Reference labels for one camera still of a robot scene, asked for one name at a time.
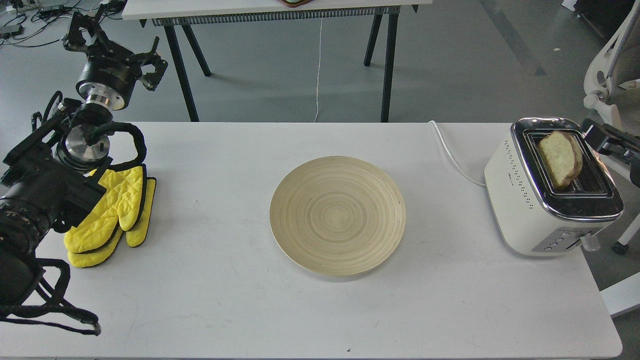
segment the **toast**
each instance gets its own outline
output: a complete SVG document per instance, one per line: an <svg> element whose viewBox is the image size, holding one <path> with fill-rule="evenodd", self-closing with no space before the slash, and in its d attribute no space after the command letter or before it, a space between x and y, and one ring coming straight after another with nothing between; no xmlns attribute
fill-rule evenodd
<svg viewBox="0 0 640 360"><path fill-rule="evenodd" d="M555 190L564 190L582 170L582 151L568 133L555 130L538 144L540 156Z"/></svg>

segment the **table leg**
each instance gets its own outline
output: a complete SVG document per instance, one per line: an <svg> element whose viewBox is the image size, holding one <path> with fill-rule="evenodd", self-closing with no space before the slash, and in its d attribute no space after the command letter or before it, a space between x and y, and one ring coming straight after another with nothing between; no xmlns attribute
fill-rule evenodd
<svg viewBox="0 0 640 360"><path fill-rule="evenodd" d="M381 15L373 15L373 24L371 25L371 33L369 34L369 43L367 44L367 53L364 56L364 66L371 65L371 58L373 57L373 49L376 47L376 40L378 39L378 30L380 30L380 22L382 21Z"/></svg>
<svg viewBox="0 0 640 360"><path fill-rule="evenodd" d="M175 65L175 71L178 74L178 80L180 81L180 87L182 88L182 96L184 96L184 103L186 104L187 111L189 112L189 119L191 119L192 122L198 122L200 119L198 119L196 104L193 101L193 94L191 93L191 87L189 86L187 71L184 69L184 62L182 61L178 38L175 36L175 29L173 26L165 26L164 33L166 34L166 39L169 43L169 49L171 49L173 64Z"/></svg>
<svg viewBox="0 0 640 360"><path fill-rule="evenodd" d="M394 75L394 57L396 55L396 33L398 14L389 14L387 30L387 58L385 60L385 80L382 86L382 114L380 122L389 122L389 106L391 103L391 82Z"/></svg>
<svg viewBox="0 0 640 360"><path fill-rule="evenodd" d="M193 33L193 29L191 29L191 25L182 25L182 29L184 30L184 34L187 36L187 40L189 40L189 45L191 45L191 49L200 64L200 68L202 69L204 76L211 76L211 70L209 70L207 60L205 60L204 55L202 54L200 44L198 44L198 40L196 40L196 36Z"/></svg>

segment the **wooden plate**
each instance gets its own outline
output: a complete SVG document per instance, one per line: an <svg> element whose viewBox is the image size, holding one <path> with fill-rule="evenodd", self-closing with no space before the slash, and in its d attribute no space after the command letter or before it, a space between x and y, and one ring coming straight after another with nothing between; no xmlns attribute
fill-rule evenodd
<svg viewBox="0 0 640 360"><path fill-rule="evenodd" d="M400 190L377 167L346 156L304 163L280 183L271 230L293 261L325 275L354 275L380 265L404 233Z"/></svg>

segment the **white toaster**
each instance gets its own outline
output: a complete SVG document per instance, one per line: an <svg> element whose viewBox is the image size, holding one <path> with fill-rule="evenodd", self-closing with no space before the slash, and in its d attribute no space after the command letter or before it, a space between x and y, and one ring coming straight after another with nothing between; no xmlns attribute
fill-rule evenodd
<svg viewBox="0 0 640 360"><path fill-rule="evenodd" d="M573 136L582 149L582 170L562 191L551 185L538 152L540 140L554 130ZM570 120L516 121L484 168L484 177L502 237L524 255L566 254L583 236L594 235L622 214L611 176Z"/></svg>

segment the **floor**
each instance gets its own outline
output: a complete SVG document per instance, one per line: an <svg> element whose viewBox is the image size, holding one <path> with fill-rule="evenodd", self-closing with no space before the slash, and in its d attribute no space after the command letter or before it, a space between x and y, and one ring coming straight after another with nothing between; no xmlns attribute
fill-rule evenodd
<svg viewBox="0 0 640 360"><path fill-rule="evenodd" d="M95 3L83 0L78 6ZM560 3L434 0L418 13L403 8L390 121L512 122L555 116L580 122L597 117L582 105L582 81L604 43ZM12 17L4 12L0 22ZM24 25L26 34L41 26ZM22 45L56 40L67 26L68 19L62 18ZM370 17L194 26L214 72L210 78L200 72L179 29L178 39L201 121L313 122L317 112L318 122L377 122L386 26L385 19L370 67L362 65ZM172 62L161 28L149 23L141 29L138 22L112 19L102 27L109 38L137 53L148 51L159 36L158 52ZM83 54L65 51L60 42L0 46L0 153L29 134L30 115L43 111L54 91L77 97L75 83L84 61ZM638 119L630 115L625 123L635 129ZM175 69L168 68L155 92L137 85L130 105L116 112L115 120L187 121ZM615 180L625 214L601 233L603 250L585 253L600 289L640 271L640 235L626 256L608 249L640 211L639 189L619 176ZM614 323L624 345L617 359L640 359L640 313L619 316Z"/></svg>

